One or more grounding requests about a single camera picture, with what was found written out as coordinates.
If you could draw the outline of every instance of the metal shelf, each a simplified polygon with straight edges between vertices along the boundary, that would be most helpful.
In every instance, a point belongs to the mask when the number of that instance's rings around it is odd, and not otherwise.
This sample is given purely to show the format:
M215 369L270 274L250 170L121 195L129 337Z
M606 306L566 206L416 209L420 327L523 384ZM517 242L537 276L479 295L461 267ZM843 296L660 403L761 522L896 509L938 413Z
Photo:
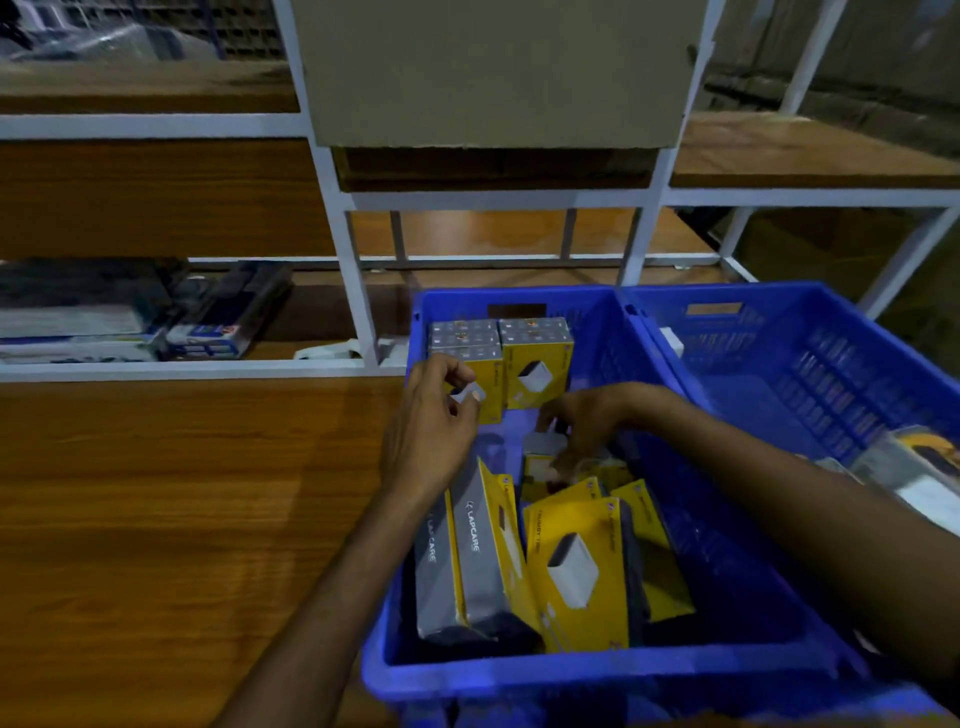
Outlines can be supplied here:
M830 35L843 12L846 0L824 0L820 21L807 44L794 80L786 94L781 113L792 114L803 98L823 56ZM687 93L684 129L691 117L693 99L701 86L713 50L713 33L724 8L724 0L708 0L697 60ZM931 208L928 220L903 243L860 303L875 318L893 300L935 247L950 225L960 217L960 189L955 176L944 175L945 184L932 188L865 187L690 187L672 186L677 169L678 148L659 150L647 187L635 189L497 190L434 192L345 192L338 181L333 154L316 143L306 104L300 45L290 0L275 0L274 10L290 60L290 69L301 112L239 114L96 114L96 115L5 115L0 116L0 139L169 139L169 138L264 138L301 137L310 146L317 180L323 195L327 221L332 233L347 291L353 324L363 359L322 361L219 361L157 362L142 365L35 365L0 368L0 381L144 379L144 378L232 378L264 376L401 376L403 362L381 360L376 346L371 307L362 278L362 261L356 251L347 213L414 210L522 210L577 207L635 207L636 215L622 256L618 283L636 285L645 264L721 264L742 278L753 276L733 257L739 234L750 212L765 206L888 206ZM741 206L723 242L720 255L648 255L650 240L662 206ZM398 267L462 264L464 266L507 264L529 256L421 256L407 257L402 243L396 243ZM564 245L558 264L593 261L610 256L570 255ZM333 262L332 258L318 258Z

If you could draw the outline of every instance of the wooden surface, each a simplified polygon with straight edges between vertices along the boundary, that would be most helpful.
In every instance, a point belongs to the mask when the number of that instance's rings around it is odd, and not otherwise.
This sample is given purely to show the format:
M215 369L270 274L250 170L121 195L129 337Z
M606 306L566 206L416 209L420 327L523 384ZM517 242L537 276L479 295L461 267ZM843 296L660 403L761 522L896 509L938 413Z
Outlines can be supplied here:
M0 143L0 258L334 255L305 140ZM581 211L577 253L623 250L630 210ZM352 215L361 255L392 255L386 212ZM655 253L705 244L665 212ZM562 212L403 215L416 255L558 253Z
M345 150L351 190L646 186L644 150ZM960 187L960 167L803 117L704 111L687 124L675 187Z
M960 166L802 117L693 114L676 187L960 187Z
M0 726L202 726L377 486L402 382L0 387ZM341 723L389 714L348 689Z
M286 61L58 61L0 65L0 113L298 110Z

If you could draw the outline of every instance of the hand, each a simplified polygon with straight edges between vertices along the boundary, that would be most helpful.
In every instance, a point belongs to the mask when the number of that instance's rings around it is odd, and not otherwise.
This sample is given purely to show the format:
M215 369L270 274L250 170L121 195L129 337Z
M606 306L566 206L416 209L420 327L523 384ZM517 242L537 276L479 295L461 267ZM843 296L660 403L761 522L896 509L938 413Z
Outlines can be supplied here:
M385 488L409 489L426 505L448 487L477 434L480 401L454 401L444 382L462 387L476 374L461 361L434 353L410 373L400 410L383 435L380 477Z
M570 425L566 449L552 463L556 480L570 482L577 464L596 457L621 427L649 427L671 396L664 387L628 381L568 392L549 401L540 408L537 432L546 432L554 420Z

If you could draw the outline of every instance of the yellow product box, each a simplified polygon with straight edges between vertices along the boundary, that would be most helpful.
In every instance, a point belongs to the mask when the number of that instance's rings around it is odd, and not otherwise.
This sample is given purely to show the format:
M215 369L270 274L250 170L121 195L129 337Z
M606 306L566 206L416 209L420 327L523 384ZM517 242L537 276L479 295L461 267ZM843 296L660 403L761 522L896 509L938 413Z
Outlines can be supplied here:
M600 481L595 477L589 477L561 491L557 491L552 496L538 500L537 506L560 505L561 503L574 503L579 500L597 500L606 495L607 493L604 491L603 486L600 485ZM533 514L533 510L534 506L532 505L528 505L523 509L523 528L524 533L527 534L528 544L530 543L530 516Z
M450 488L467 622L488 639L540 634L520 550L513 481L474 457Z
M477 375L473 382L479 388L480 424L496 425L503 419L503 350L496 344L487 346L444 349L444 353L465 362ZM450 396L455 398L462 391L446 385Z
M623 460L611 456L591 457L582 460L577 465L577 479L582 480L585 477L597 478L609 493L634 481L634 476L627 464Z
M530 409L566 391L573 336L563 318L501 319L505 405Z
M630 504L633 530L643 553L643 591L650 605L650 621L692 615L696 612L690 591L677 564L660 514L643 480L611 491Z
M549 501L528 509L527 534L547 652L640 643L645 602L630 507L615 497Z

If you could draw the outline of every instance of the blue plastic crate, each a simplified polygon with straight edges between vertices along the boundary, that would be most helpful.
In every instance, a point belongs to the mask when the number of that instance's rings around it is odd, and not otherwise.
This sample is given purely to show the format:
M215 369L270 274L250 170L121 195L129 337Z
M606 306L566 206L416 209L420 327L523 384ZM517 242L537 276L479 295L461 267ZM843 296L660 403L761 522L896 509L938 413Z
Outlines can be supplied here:
M960 386L821 283L626 289L684 393L779 448L850 465L879 432L960 440ZM683 359L660 333L670 327Z
M505 316L567 319L575 337L571 390L640 380L682 391L649 332L607 286L423 293L413 311L410 365L426 357L432 322ZM494 472L519 479L520 439L535 420L534 410L511 410L502 424L481 427L478 448ZM490 709L502 716L502 706L509 706L516 720L507 722L539 724L570 716L576 706L592 706L588 710L596 716L602 704L613 722L622 722L705 708L740 715L776 710L767 692L762 705L736 698L736 681L779 675L787 695L798 675L829 679L846 666L863 669L858 654L752 551L749 538L741 539L729 523L714 522L710 505L699 498L712 487L692 466L649 435L630 436L622 445L632 465L642 462L698 609L683 631L657 646L596 653L480 657L438 648L417 637L408 557L364 648L368 689L417 715L435 715L438 708L442 715L456 701L471 706L471 715ZM721 682L703 679L709 676ZM796 700L790 693L784 704ZM823 710L829 703L818 698L807 707Z

